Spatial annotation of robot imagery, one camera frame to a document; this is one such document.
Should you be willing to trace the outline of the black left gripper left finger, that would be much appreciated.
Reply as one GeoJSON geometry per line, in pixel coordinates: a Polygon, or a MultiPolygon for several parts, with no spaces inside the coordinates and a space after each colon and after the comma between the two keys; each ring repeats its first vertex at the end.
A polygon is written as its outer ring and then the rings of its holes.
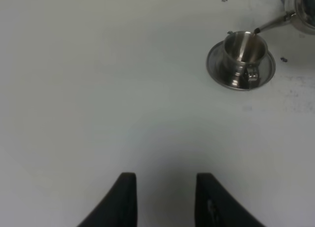
{"type": "Polygon", "coordinates": [[[112,188],[79,224],[80,227],[137,226],[136,174],[121,173],[112,188]]]}

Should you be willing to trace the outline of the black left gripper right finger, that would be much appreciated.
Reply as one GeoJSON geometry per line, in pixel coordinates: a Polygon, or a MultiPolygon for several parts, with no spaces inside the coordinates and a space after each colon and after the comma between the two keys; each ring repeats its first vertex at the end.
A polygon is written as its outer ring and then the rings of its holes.
{"type": "Polygon", "coordinates": [[[262,227],[211,173],[196,176],[195,225],[197,227],[262,227]]]}

